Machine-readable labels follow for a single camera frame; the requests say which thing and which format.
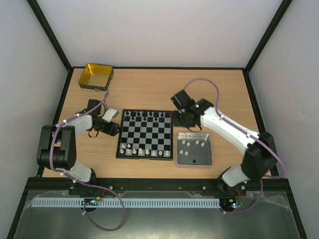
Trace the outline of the grey tray of chess pieces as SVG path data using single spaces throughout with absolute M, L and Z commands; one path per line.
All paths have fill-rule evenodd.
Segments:
M 178 132 L 176 135 L 176 163 L 184 167 L 211 167 L 213 157 L 210 134 Z

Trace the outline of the black and white chessboard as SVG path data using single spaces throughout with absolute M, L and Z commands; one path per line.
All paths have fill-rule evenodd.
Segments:
M 124 109 L 116 157 L 173 160 L 172 111 Z

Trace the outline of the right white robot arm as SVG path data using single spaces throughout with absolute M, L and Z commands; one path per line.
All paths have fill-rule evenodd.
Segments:
M 219 176 L 217 189 L 221 194 L 230 194 L 239 183 L 260 180 L 280 161 L 271 134 L 260 134 L 245 128 L 222 114 L 217 103 L 213 104 L 206 99 L 196 102 L 185 90 L 176 93 L 171 101 L 184 127 L 197 125 L 208 128 L 228 140 L 243 154 L 241 164 L 226 169 Z

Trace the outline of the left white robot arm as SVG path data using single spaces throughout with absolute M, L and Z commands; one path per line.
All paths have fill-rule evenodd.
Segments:
M 74 183 L 91 183 L 96 179 L 92 168 L 77 159 L 76 137 L 83 132 L 95 131 L 115 136 L 120 132 L 112 119 L 118 110 L 106 107 L 104 102 L 89 100 L 87 108 L 60 124 L 44 125 L 41 129 L 37 151 L 37 164 L 61 175 Z

